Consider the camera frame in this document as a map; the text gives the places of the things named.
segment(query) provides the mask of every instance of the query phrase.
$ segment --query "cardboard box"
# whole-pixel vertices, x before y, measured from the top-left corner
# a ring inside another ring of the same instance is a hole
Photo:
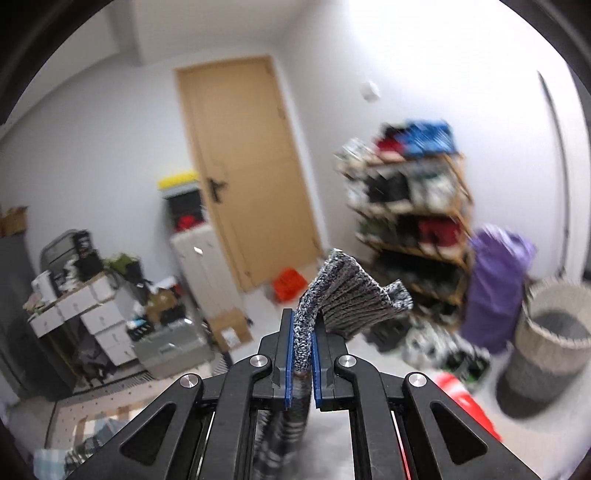
[[[2,220],[4,235],[16,235],[27,230],[27,207],[11,208]]]
[[[224,353],[252,342],[246,317],[238,309],[230,310],[214,319],[209,319],[208,323],[219,349]]]

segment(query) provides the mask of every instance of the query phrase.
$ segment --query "shoe rack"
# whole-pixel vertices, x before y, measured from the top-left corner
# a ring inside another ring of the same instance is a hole
[[[400,254],[411,255],[414,257],[425,258],[437,262],[443,262],[446,264],[453,264],[463,271],[460,280],[458,281],[455,292],[445,298],[440,297],[435,291],[425,289],[418,283],[405,283],[405,286],[409,290],[415,293],[431,297],[433,299],[448,303],[454,306],[461,307],[465,302],[466,290],[468,287],[469,273],[472,267],[472,256],[468,248],[468,239],[472,235],[472,214],[474,201],[470,189],[468,188],[465,181],[465,164],[466,157],[463,154],[442,154],[435,155],[432,157],[424,157],[420,159],[421,162],[433,161],[433,162],[445,162],[449,168],[449,171],[453,174],[456,180],[456,190],[452,201],[449,203],[449,207],[442,211],[433,211],[424,207],[416,207],[408,202],[406,205],[387,205],[386,203],[356,203],[349,207],[355,212],[360,214],[364,219],[384,219],[386,221],[396,222],[397,216],[399,215],[411,215],[417,217],[445,217],[454,219],[461,226],[461,238],[459,241],[459,252],[454,256],[440,255],[437,251],[428,252],[420,247],[409,247],[404,245],[398,245],[384,241],[383,239],[368,239],[360,238],[364,244],[374,249],[378,254],[384,251],[397,252]],[[403,174],[409,174],[413,170],[413,164],[415,160],[407,160],[395,164],[395,168]],[[345,175],[348,180],[356,181],[363,178],[368,174],[371,169],[385,167],[382,166],[365,166],[363,169],[357,166],[355,169],[340,169],[340,172]]]

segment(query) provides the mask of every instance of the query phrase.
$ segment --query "doorframe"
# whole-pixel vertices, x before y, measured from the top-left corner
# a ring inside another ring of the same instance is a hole
[[[202,198],[205,199],[205,205],[207,207],[207,212],[209,214],[210,221],[211,221],[211,223],[216,231],[216,234],[220,240],[220,244],[222,245],[223,253],[226,258],[226,261],[228,262],[228,266],[230,267],[230,271],[232,272],[232,277],[234,278],[234,282],[236,283],[236,286],[238,287],[238,289],[241,291],[248,291],[248,290],[254,288],[255,285],[252,282],[250,282],[250,284],[249,284],[248,282],[243,281],[240,271],[241,271],[241,267],[245,267],[245,265],[240,265],[239,261],[238,261],[239,259],[236,259],[234,257],[232,251],[229,248],[228,239],[223,234],[223,230],[221,228],[221,226],[222,226],[221,218],[220,218],[217,208],[215,206],[215,202],[214,202],[213,197],[211,195],[209,186],[206,184],[206,179],[208,178],[207,167],[206,167],[205,161],[203,159],[203,153],[202,153],[201,147],[199,145],[199,140],[196,138],[196,135],[194,134],[194,132],[197,131],[197,128],[196,128],[195,118],[193,115],[195,115],[196,113],[192,111],[190,105],[188,104],[188,102],[186,100],[187,95],[189,93],[189,86],[185,84],[184,79],[186,78],[186,74],[193,72],[195,70],[208,68],[212,65],[251,63],[251,62],[259,62],[259,61],[263,61],[266,64],[269,74],[275,80],[275,82],[274,82],[275,96],[277,98],[277,102],[278,102],[281,110],[284,113],[283,120],[286,125],[287,131],[289,133],[291,148],[293,150],[294,155],[297,158],[297,164],[298,164],[298,168],[300,171],[301,186],[304,189],[304,192],[306,193],[306,198],[308,200],[308,214],[310,216],[310,222],[311,222],[311,224],[313,226],[313,230],[314,230],[313,231],[314,243],[317,246],[319,255],[321,255],[322,254],[322,247],[321,247],[321,243],[320,243],[320,237],[318,234],[318,225],[316,223],[316,218],[314,217],[314,214],[312,212],[310,191],[309,191],[309,188],[308,188],[306,181],[304,179],[304,171],[302,169],[302,160],[300,158],[298,149],[296,148],[294,131],[291,126],[291,122],[288,119],[289,112],[288,112],[288,109],[286,108],[286,105],[285,105],[285,100],[283,98],[283,94],[281,91],[280,78],[277,75],[277,69],[275,68],[274,59],[273,59],[272,55],[248,56],[248,57],[238,57],[238,58],[234,58],[234,59],[207,61],[207,62],[199,63],[196,65],[179,67],[174,70],[175,77],[176,77],[176,83],[177,83],[177,91],[178,91],[178,95],[179,95],[180,103],[181,103],[181,110],[183,112],[185,133],[188,137],[191,157],[193,159],[193,164],[195,165],[195,168],[197,168],[197,172],[199,173],[199,177],[200,177],[201,184],[202,184],[201,185]]]

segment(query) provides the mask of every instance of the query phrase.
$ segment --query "storage basket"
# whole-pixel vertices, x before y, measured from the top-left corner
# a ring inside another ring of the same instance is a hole
[[[591,358],[591,289],[547,280],[523,302],[515,350],[497,399],[509,416],[535,415],[553,402]]]

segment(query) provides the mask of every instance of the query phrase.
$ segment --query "wooden door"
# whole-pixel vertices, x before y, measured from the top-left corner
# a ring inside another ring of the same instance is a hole
[[[320,255],[269,57],[179,70],[187,131],[206,204],[242,290]],[[217,199],[211,182],[217,188]]]

